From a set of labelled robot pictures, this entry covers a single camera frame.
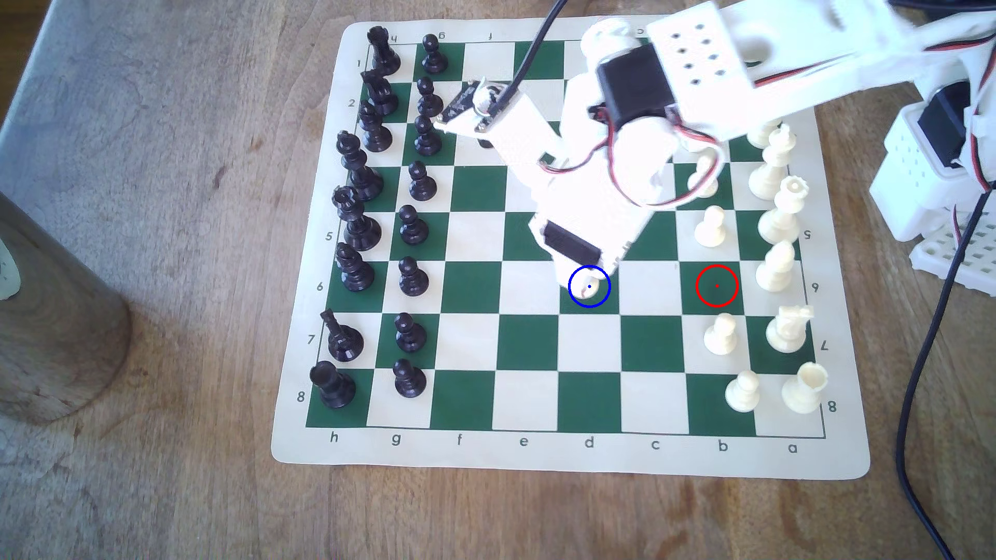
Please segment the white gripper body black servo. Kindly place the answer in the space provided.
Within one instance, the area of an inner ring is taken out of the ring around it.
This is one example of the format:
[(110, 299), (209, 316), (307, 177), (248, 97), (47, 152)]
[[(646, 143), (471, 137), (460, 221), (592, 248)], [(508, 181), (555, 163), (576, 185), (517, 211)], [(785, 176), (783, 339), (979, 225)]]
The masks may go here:
[[(604, 102), (595, 74), (579, 74), (566, 82), (560, 133), (568, 164), (585, 157), (607, 135), (606, 124), (589, 117), (588, 108)], [(535, 217), (552, 222), (601, 250), (603, 258), (623, 258), (627, 244), (637, 239), (652, 210), (663, 210), (675, 197), (674, 179), (666, 171), (677, 151), (677, 134), (666, 118), (645, 117), (621, 126), (613, 143), (613, 172), (620, 194), (608, 173), (606, 149), (578, 171), (549, 176), (553, 183), (541, 196)]]

